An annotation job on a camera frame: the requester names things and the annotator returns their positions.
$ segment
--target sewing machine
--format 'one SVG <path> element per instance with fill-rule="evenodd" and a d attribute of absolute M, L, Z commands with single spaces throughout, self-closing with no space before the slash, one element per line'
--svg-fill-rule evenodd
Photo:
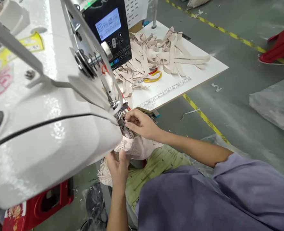
<path fill-rule="evenodd" d="M 112 101 L 100 78 L 105 66 L 117 85 L 112 66 L 130 58 L 126 15 L 117 15 L 115 2 L 90 25 L 94 9 L 80 7 L 70 0 L 8 1 L 0 12 L 1 208 L 70 178 L 130 135 L 120 90 Z M 102 32 L 110 18 L 113 31 Z M 126 51 L 116 62 L 120 49 Z"/>

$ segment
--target gray floor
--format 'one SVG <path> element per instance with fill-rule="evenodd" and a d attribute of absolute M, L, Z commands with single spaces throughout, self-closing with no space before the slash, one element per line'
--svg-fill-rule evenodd
<path fill-rule="evenodd" d="M 172 2 L 186 8 L 186 3 L 179 0 Z M 284 66 L 259 63 L 258 52 L 253 48 L 206 23 L 190 18 L 164 0 L 159 0 L 158 9 L 158 21 L 182 31 L 191 37 L 193 44 L 229 66 L 226 71 L 187 95 L 232 145 L 252 158 L 268 162 L 284 174 L 284 131 L 263 119 L 248 104 L 249 94 L 284 79 Z M 201 15 L 203 18 L 249 41 L 253 40 L 265 49 L 271 47 L 266 39 L 284 29 L 284 0 L 211 0 L 192 12 L 197 13 L 199 9 L 204 12 Z M 215 92 L 212 82 L 223 89 Z M 180 120 L 183 113 L 192 110 L 187 101 L 180 97 L 158 110 L 161 114 L 157 119 L 158 126 L 195 139 L 214 134 L 198 114 L 192 113 Z M 83 191 L 94 182 L 95 171 L 93 165 L 76 175 L 76 198 L 73 203 L 35 230 L 79 230 L 86 220 Z"/>

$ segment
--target digital display screen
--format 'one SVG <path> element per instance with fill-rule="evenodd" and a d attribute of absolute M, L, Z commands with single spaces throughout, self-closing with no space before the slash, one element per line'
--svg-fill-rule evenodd
<path fill-rule="evenodd" d="M 104 40 L 121 27 L 118 9 L 115 8 L 111 13 L 109 13 L 95 25 L 101 40 Z"/>

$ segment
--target beige elastic strap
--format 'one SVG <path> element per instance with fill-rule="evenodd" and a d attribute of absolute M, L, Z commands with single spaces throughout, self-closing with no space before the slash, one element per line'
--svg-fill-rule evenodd
<path fill-rule="evenodd" d="M 132 59 L 118 69 L 114 70 L 116 79 L 123 85 L 123 96 L 132 107 L 134 90 L 146 90 L 147 87 L 138 83 L 145 78 L 156 79 L 159 74 L 151 76 L 148 73 L 159 65 L 168 74 L 186 76 L 181 64 L 193 64 L 200 69 L 207 68 L 206 63 L 211 56 L 192 56 L 182 44 L 182 32 L 176 33 L 171 27 L 163 39 L 157 39 L 151 34 L 148 38 L 145 34 L 129 33 L 132 50 Z M 117 86 L 112 86 L 112 98 L 115 99 Z"/>

